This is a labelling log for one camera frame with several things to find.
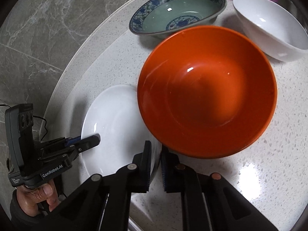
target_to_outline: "white bowl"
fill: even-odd
[[[98,146],[82,153],[88,175],[114,174],[142,153],[144,143],[152,143],[151,178],[159,164],[161,143],[150,133],[141,117],[136,88],[116,85],[104,90],[90,106],[81,139],[99,134]]]
[[[308,54],[308,36],[301,24],[270,0],[233,0],[245,34],[266,54],[295,61]]]

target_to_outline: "bowl rim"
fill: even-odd
[[[130,32],[132,32],[133,34],[135,35],[138,35],[138,36],[154,36],[154,35],[162,35],[162,34],[169,34],[169,33],[173,33],[173,32],[177,32],[177,31],[180,31],[180,30],[183,30],[183,29],[186,29],[186,28],[189,28],[189,27],[193,27],[193,26],[196,26],[196,25],[199,25],[200,22],[204,21],[204,20],[209,20],[209,19],[212,19],[216,16],[218,16],[219,14],[221,14],[225,8],[227,7],[227,0],[224,0],[224,3],[223,3],[223,6],[215,13],[213,13],[212,15],[206,17],[206,18],[203,18],[201,20],[198,20],[194,23],[191,23],[191,24],[188,24],[186,26],[183,26],[183,27],[179,27],[179,28],[174,28],[174,29],[169,29],[169,30],[164,30],[164,31],[157,31],[157,32],[152,32],[152,33],[139,33],[139,32],[136,32],[133,30],[133,28],[131,27],[131,22],[133,20],[133,18],[135,17],[135,15],[138,13],[138,11],[143,7],[145,6],[146,4],[148,4],[149,2],[151,2],[152,0],[148,0],[146,3],[144,3],[142,6],[140,6],[134,13],[134,15],[131,17],[131,19],[129,20],[129,30]]]
[[[267,1],[270,2],[270,3],[273,3],[274,6],[276,6],[276,7],[279,8],[280,10],[282,10],[282,11],[287,12],[288,14],[290,14],[290,15],[295,19],[295,21],[297,22],[297,24],[300,26],[300,28],[303,30],[303,32],[306,34],[306,37],[308,38],[308,34],[307,34],[306,30],[304,29],[304,27],[299,23],[299,21],[298,21],[289,11],[287,11],[285,8],[283,8],[282,6],[280,6],[279,4],[277,4],[277,3],[275,3],[275,2],[273,2],[273,1],[271,1],[271,0],[267,0]],[[295,46],[293,46],[293,45],[291,45],[291,44],[289,44],[289,43],[287,43],[287,42],[285,42],[285,41],[282,41],[282,40],[280,40],[279,38],[277,38],[276,36],[274,36],[273,34],[269,33],[268,31],[264,30],[263,28],[261,28],[260,26],[258,26],[257,24],[255,24],[255,23],[254,23],[253,21],[251,21],[250,19],[248,19],[246,16],[244,16],[244,15],[236,8],[236,6],[234,5],[234,0],[233,0],[233,7],[235,8],[235,10],[236,10],[239,14],[241,14],[245,19],[247,19],[249,22],[251,22],[253,25],[255,25],[259,30],[261,30],[261,31],[262,31],[263,33],[265,33],[266,35],[272,37],[273,39],[275,39],[275,40],[278,41],[279,43],[283,44],[285,47],[288,47],[288,48],[290,48],[290,49],[292,49],[292,50],[296,50],[296,51],[301,52],[301,53],[304,53],[304,54],[308,53],[308,47],[307,47],[307,49],[300,49],[300,48],[295,47]]]
[[[236,151],[236,152],[231,151],[231,152],[228,152],[228,153],[226,152],[226,153],[223,154],[223,155],[215,155],[215,156],[206,156],[206,155],[204,155],[204,154],[196,155],[196,154],[193,154],[193,153],[189,152],[189,149],[187,149],[187,150],[178,150],[178,149],[174,148],[172,145],[170,145],[170,142],[164,143],[164,142],[163,142],[162,140],[160,140],[157,136],[155,136],[155,134],[154,134],[154,133],[155,133],[155,130],[153,131],[153,128],[149,127],[149,126],[147,125],[147,123],[145,122],[145,120],[144,120],[144,118],[143,118],[144,112],[142,112],[141,106],[140,106],[140,103],[139,103],[139,96],[138,96],[139,93],[140,93],[139,81],[140,81],[140,77],[141,77],[141,74],[142,74],[142,71],[143,71],[145,65],[143,65],[143,67],[142,67],[142,69],[141,69],[141,72],[140,72],[140,75],[139,75],[139,79],[138,79],[138,85],[137,85],[137,100],[138,100],[138,107],[139,107],[140,114],[141,114],[141,117],[142,117],[142,119],[143,119],[145,125],[146,125],[147,128],[150,130],[150,132],[153,134],[153,136],[154,136],[159,142],[161,142],[163,145],[169,147],[170,149],[172,149],[172,150],[174,150],[174,151],[176,151],[176,152],[178,152],[178,153],[180,153],[180,154],[183,154],[183,155],[186,155],[186,156],[189,156],[189,157],[193,157],[193,158],[200,158],[200,159],[217,159],[217,158],[228,157],[228,156],[233,155],[233,154],[236,154],[236,153],[238,153],[238,152],[240,152],[240,151],[246,149],[246,148],[249,147],[250,145],[252,145],[254,142],[256,142],[256,141],[262,136],[262,134],[263,134],[263,133],[265,132],[265,130],[268,128],[268,126],[269,126],[269,124],[271,123],[271,120],[272,120],[272,118],[273,118],[273,116],[274,116],[274,112],[275,112],[276,105],[277,105],[277,96],[278,96],[277,81],[276,81],[276,78],[275,78],[275,74],[274,74],[273,68],[272,68],[272,66],[271,66],[271,64],[270,64],[270,62],[269,62],[269,60],[268,60],[268,58],[266,57],[266,55],[264,54],[264,52],[263,52],[252,40],[250,40],[247,36],[245,36],[245,35],[243,35],[243,34],[237,32],[237,31],[235,31],[235,30],[233,30],[233,29],[226,28],[226,27],[221,27],[221,26],[215,26],[215,25],[199,25],[199,26],[196,26],[196,27],[186,28],[186,29],[184,29],[184,30],[181,30],[181,31],[176,32],[175,34],[173,34],[173,35],[167,37],[167,38],[164,39],[160,44],[158,44],[158,45],[155,47],[155,49],[151,52],[151,54],[148,56],[147,60],[148,60],[149,58],[151,58],[152,55],[154,55],[155,51],[156,51],[161,45],[163,45],[164,42],[168,41],[168,39],[170,39],[170,38],[172,38],[172,37],[174,37],[174,36],[176,36],[176,35],[178,35],[178,34],[181,34],[181,33],[183,33],[183,32],[186,32],[186,31],[188,31],[188,30],[195,30],[195,29],[198,29],[198,28],[211,28],[211,29],[214,29],[214,28],[215,28],[215,29],[218,29],[218,30],[228,31],[228,32],[230,32],[230,33],[233,33],[233,34],[235,34],[235,35],[238,35],[239,37],[243,38],[243,39],[246,40],[248,43],[250,43],[250,44],[261,54],[261,56],[263,57],[263,59],[264,59],[266,65],[267,65],[267,67],[268,67],[268,69],[269,69],[269,71],[270,71],[270,74],[271,74],[271,77],[272,77],[272,80],[273,80],[273,83],[274,83],[274,94],[273,94],[274,100],[273,100],[273,104],[272,104],[272,109],[271,109],[271,111],[270,111],[270,113],[269,113],[269,115],[268,115],[268,118],[267,118],[267,120],[265,121],[263,127],[260,128],[260,130],[258,131],[258,133],[255,134],[255,136],[251,139],[250,142],[247,142],[247,144],[246,144],[245,146],[241,147],[238,151]]]

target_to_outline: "hand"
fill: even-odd
[[[53,180],[36,189],[29,189],[24,185],[17,187],[16,195],[20,208],[32,217],[40,213],[37,205],[39,202],[46,200],[50,211],[53,211],[60,203]]]

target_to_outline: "white speckled countertop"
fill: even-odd
[[[159,42],[128,30],[130,17],[146,1],[126,3],[93,32],[73,57],[45,114],[53,122],[49,138],[79,135],[87,109],[104,89],[116,84],[137,85],[144,61]],[[228,0],[215,25],[242,33],[232,0]],[[277,80],[278,101],[264,134],[229,157],[179,157],[199,173],[221,173],[280,231],[289,231],[308,202],[308,56],[289,63],[269,60]],[[88,175],[82,161],[76,160],[64,177],[65,190],[70,193]],[[146,231],[182,230],[180,195],[164,192],[160,170],[150,191],[132,199],[130,215]]]

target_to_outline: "screw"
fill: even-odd
[[[178,165],[175,166],[176,169],[178,170],[184,170],[185,169],[185,165],[182,163],[179,163]]]
[[[129,170],[135,170],[135,169],[137,168],[137,165],[131,163],[131,164],[129,164],[129,165],[127,166],[127,168],[128,168]]]
[[[101,179],[101,175],[99,174],[94,174],[91,176],[92,181],[99,181]]]
[[[213,173],[213,174],[212,174],[212,178],[213,178],[214,180],[220,180],[220,179],[221,179],[221,175],[218,174],[218,173]]]

